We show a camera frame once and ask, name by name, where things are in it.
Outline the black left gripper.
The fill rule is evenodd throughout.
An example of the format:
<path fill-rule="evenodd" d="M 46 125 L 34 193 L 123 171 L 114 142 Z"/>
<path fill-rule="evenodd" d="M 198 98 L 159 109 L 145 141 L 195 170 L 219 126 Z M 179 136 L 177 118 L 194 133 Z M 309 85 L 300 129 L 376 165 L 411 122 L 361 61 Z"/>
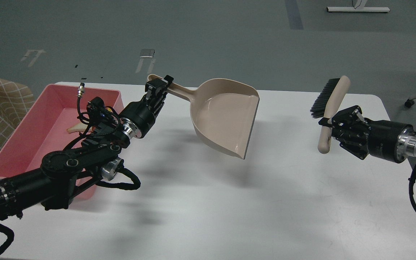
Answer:
<path fill-rule="evenodd" d="M 130 102 L 120 112 L 120 118 L 132 122 L 137 127 L 136 138 L 144 138 L 155 124 L 157 118 L 157 110 L 155 109 L 163 107 L 168 94 L 168 88 L 173 80 L 173 77 L 166 75 L 163 80 L 148 81 L 145 85 L 145 100 Z"/>

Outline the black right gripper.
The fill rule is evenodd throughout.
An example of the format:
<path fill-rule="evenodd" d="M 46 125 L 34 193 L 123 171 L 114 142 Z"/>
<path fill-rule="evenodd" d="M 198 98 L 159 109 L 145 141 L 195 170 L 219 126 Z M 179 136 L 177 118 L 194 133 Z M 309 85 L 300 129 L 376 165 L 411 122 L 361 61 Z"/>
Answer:
<path fill-rule="evenodd" d="M 358 105 L 340 110 L 331 118 L 323 117 L 318 124 L 330 128 L 339 146 L 361 160 L 371 155 L 402 163 L 408 156 L 407 139 L 414 135 L 413 126 L 406 123 L 366 120 Z"/>

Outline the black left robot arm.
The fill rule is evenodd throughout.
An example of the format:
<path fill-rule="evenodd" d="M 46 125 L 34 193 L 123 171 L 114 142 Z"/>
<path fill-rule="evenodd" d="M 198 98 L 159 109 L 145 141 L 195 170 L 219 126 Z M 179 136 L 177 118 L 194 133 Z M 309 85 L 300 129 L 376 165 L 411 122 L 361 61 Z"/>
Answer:
<path fill-rule="evenodd" d="M 130 102 L 120 113 L 95 97 L 81 112 L 85 84 L 78 88 L 77 112 L 86 129 L 63 150 L 43 156 L 39 168 L 0 179 L 0 233 L 7 239 L 0 255 L 10 247 L 14 232 L 1 221 L 11 216 L 22 218 L 23 210 L 41 204 L 45 210 L 68 209 L 73 199 L 91 186 L 137 190 L 139 178 L 125 168 L 121 151 L 132 138 L 143 138 L 156 122 L 173 77 L 149 79 L 145 94 Z"/>

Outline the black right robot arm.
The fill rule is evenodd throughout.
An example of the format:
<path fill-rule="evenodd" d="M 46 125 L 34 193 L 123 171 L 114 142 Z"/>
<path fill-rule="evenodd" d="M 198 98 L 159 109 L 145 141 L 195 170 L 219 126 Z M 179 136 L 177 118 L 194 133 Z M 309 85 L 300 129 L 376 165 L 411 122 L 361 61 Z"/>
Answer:
<path fill-rule="evenodd" d="M 311 115 L 319 125 L 330 130 L 331 138 L 341 148 L 360 160 L 368 155 L 394 163 L 408 157 L 416 158 L 416 132 L 412 125 L 388 120 L 370 120 L 363 117 L 360 106 L 340 110 L 333 116 L 313 108 Z"/>

